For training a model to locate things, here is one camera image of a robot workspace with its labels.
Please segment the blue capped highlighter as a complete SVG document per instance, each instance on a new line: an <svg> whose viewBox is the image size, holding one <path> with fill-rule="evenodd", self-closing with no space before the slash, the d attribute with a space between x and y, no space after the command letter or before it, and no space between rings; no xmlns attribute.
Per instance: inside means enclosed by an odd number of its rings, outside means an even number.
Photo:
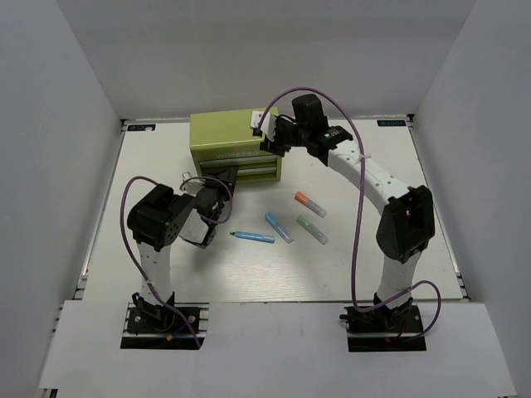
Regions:
<svg viewBox="0 0 531 398"><path fill-rule="evenodd" d="M280 222L280 220L271 212L265 214L265 221L275 230L275 232L287 243L290 244L293 242L292 235Z"/></svg>

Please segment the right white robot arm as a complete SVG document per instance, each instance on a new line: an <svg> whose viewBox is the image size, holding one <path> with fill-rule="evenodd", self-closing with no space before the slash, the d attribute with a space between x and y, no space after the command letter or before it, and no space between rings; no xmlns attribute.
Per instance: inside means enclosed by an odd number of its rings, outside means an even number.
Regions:
<svg viewBox="0 0 531 398"><path fill-rule="evenodd" d="M380 221L376 240L384 254L382 278L374 305L356 306L355 310L373 310L376 324L392 331L405 319L402 306L417 287L412 281L417 262L435 234L431 191L424 185L412 187L380 167L365 151L356 126L344 129L329 125L320 102L324 92L310 87L297 87L295 92L299 97L292 101L294 119L274 116L268 105L253 112L252 134L261 138L261 150L280 157L293 147L305 148L359 190L354 252L359 247L364 202L370 201L377 209Z"/></svg>

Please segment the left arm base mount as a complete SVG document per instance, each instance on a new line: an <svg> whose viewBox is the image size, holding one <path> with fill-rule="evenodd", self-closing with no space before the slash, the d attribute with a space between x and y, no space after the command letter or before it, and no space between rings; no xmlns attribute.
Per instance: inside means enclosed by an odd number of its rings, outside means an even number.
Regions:
<svg viewBox="0 0 531 398"><path fill-rule="evenodd" d="M187 319L202 345L207 335L209 305L176 304L175 308ZM187 324L174 311L147 303L135 293L128 304L120 348L189 351L200 347Z"/></svg>

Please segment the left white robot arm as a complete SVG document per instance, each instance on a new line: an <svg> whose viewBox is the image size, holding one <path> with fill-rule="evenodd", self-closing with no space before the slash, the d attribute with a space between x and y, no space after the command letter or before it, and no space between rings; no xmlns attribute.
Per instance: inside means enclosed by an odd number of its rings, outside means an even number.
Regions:
<svg viewBox="0 0 531 398"><path fill-rule="evenodd" d="M143 278L134 305L147 312L147 321L165 331L175 321L174 291L170 281L170 250L180 238L206 248L220 224L229 221L237 181L237 166L229 166L194 177L183 174L177 194L171 187L154 188L121 217L122 229L130 230L136 242Z"/></svg>

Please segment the drawer of chest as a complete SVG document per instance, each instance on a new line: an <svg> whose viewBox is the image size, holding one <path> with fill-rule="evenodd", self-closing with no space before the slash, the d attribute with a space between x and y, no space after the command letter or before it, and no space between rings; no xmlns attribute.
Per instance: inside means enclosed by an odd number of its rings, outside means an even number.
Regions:
<svg viewBox="0 0 531 398"><path fill-rule="evenodd" d="M260 155L252 157L226 157L217 156L215 159L203 160L199 162L202 167L213 167L221 165L241 165L252 163L270 163L275 162L277 157L275 155Z"/></svg>

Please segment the blue uncapped highlighter pen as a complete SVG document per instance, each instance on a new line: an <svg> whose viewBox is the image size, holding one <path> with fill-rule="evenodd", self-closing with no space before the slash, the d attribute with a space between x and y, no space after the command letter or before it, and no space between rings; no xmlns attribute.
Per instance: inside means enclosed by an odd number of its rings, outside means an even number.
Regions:
<svg viewBox="0 0 531 398"><path fill-rule="evenodd" d="M237 239L243 240L253 240L267 244L273 244L275 242L275 237L272 235L266 235L261 233L249 232L249 231L231 231L231 236L236 237Z"/></svg>

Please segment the blue corner label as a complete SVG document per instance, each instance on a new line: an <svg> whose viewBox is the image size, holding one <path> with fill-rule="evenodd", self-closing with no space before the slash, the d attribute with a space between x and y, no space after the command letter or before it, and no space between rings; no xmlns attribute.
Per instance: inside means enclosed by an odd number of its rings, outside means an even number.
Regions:
<svg viewBox="0 0 531 398"><path fill-rule="evenodd" d="M129 124L127 131L133 132L144 132L144 131L154 131L156 129L156 124Z"/></svg>
<svg viewBox="0 0 531 398"><path fill-rule="evenodd" d="M406 127L407 123L405 120L398 119L378 119L377 125L379 127Z"/></svg>

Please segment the orange capped highlighter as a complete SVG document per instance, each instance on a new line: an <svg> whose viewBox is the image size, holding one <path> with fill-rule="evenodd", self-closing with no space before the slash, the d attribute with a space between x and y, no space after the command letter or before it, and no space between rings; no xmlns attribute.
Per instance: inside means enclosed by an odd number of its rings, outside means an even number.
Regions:
<svg viewBox="0 0 531 398"><path fill-rule="evenodd" d="M315 201L310 199L308 196L306 196L303 192L296 192L295 193L295 200L305 206L306 208L310 209L313 213L316 215L324 218L327 215L327 211L321 207L319 204L317 204Z"/></svg>

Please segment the green capped highlighter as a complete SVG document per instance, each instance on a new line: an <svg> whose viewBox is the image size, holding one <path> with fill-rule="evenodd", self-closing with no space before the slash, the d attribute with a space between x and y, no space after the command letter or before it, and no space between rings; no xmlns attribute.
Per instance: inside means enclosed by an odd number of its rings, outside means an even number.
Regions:
<svg viewBox="0 0 531 398"><path fill-rule="evenodd" d="M325 245L329 241L329 238L319 228L312 224L306 217L298 216L296 222L322 245Z"/></svg>

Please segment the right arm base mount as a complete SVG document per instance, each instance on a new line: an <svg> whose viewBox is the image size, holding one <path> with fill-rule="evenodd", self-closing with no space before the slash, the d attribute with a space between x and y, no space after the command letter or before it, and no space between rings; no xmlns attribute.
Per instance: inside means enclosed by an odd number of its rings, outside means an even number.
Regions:
<svg viewBox="0 0 531 398"><path fill-rule="evenodd" d="M426 350L420 310L411 298L393 310L381 307L361 313L354 307L345 307L339 319L346 325L349 352Z"/></svg>

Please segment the left blue corner label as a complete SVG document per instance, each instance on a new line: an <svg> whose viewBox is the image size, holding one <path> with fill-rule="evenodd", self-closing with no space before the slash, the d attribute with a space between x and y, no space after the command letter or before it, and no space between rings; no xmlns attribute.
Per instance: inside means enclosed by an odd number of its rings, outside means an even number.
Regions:
<svg viewBox="0 0 531 398"><path fill-rule="evenodd" d="M144 132L144 131L154 131L156 129L156 124L129 124L127 131L133 132Z"/></svg>

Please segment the green metal drawer chest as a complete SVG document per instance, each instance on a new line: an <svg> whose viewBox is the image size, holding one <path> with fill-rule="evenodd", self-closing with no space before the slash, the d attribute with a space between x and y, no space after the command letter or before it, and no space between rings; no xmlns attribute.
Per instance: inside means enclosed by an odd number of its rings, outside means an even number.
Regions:
<svg viewBox="0 0 531 398"><path fill-rule="evenodd" d="M207 169L238 166L239 183L271 182L281 179L282 158L275 162L241 165L221 165L202 167L200 161L215 159L217 156L252 157L274 155L260 150L261 137L252 135L251 112L263 109L240 109L190 116L189 147L196 172L207 174Z"/></svg>

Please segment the right blue corner label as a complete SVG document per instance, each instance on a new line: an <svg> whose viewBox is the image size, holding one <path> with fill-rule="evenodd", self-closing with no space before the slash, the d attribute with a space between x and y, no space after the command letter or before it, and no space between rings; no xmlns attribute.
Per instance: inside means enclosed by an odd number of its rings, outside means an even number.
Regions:
<svg viewBox="0 0 531 398"><path fill-rule="evenodd" d="M407 123L405 120L398 119L378 119L377 125L379 127L406 127Z"/></svg>

